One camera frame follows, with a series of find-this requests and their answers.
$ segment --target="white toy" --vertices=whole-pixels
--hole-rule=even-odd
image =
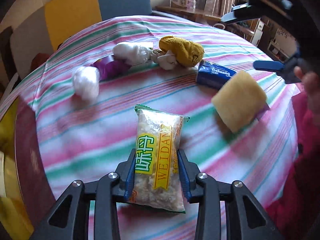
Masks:
[[[159,49],[154,49],[151,52],[151,60],[154,63],[159,64],[159,66],[164,70],[172,70],[178,65],[176,56],[171,50],[168,50],[167,53],[164,53]]]
[[[115,58],[122,59],[130,66],[146,63],[151,54],[149,48],[134,42],[120,42],[112,49]]]

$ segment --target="table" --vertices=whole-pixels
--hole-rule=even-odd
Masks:
[[[204,47],[204,59],[247,71],[265,90],[271,110],[238,134],[219,127],[211,98],[215,90],[195,83],[196,68],[165,71],[156,64],[132,67],[116,79],[100,82],[95,102],[74,95],[72,74],[112,54],[121,41],[151,41],[174,35]],[[239,179],[268,206],[281,192],[296,156],[297,139],[291,97],[299,90],[274,73],[254,70],[253,61],[270,60],[232,33],[198,23],[151,16],[116,17],[92,25],[65,41],[49,60],[27,76],[0,108],[3,117],[20,95],[36,113],[36,131],[44,170],[55,198],[75,179],[100,179],[125,161],[135,147],[136,104],[190,116],[180,148],[202,172],[227,183]],[[153,212],[118,205],[122,240],[192,239],[196,204],[186,214]],[[92,203],[89,239],[93,238]],[[222,239],[226,225],[222,220]]]
[[[197,17],[208,21],[220,22],[221,17],[215,16],[212,12],[206,12],[200,9],[175,8],[170,6],[156,6],[156,9],[161,12],[176,13],[178,15],[187,16],[189,20],[195,21]]]

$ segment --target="snack bag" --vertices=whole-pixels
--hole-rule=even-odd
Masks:
[[[177,149],[188,117],[136,105],[138,134],[131,203],[185,212]]]

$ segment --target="yellow panel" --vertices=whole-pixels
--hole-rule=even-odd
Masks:
[[[52,0],[44,14],[55,51],[70,36],[102,21],[98,0]]]
[[[4,184],[7,197],[0,197],[0,222],[13,240],[27,240],[33,226],[23,204],[14,156],[14,130],[18,99],[0,121],[0,151],[4,153]]]

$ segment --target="yellow sock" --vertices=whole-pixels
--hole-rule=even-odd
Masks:
[[[171,50],[177,61],[184,67],[194,67],[202,60],[204,54],[201,44],[174,36],[161,38],[159,48],[165,53]]]

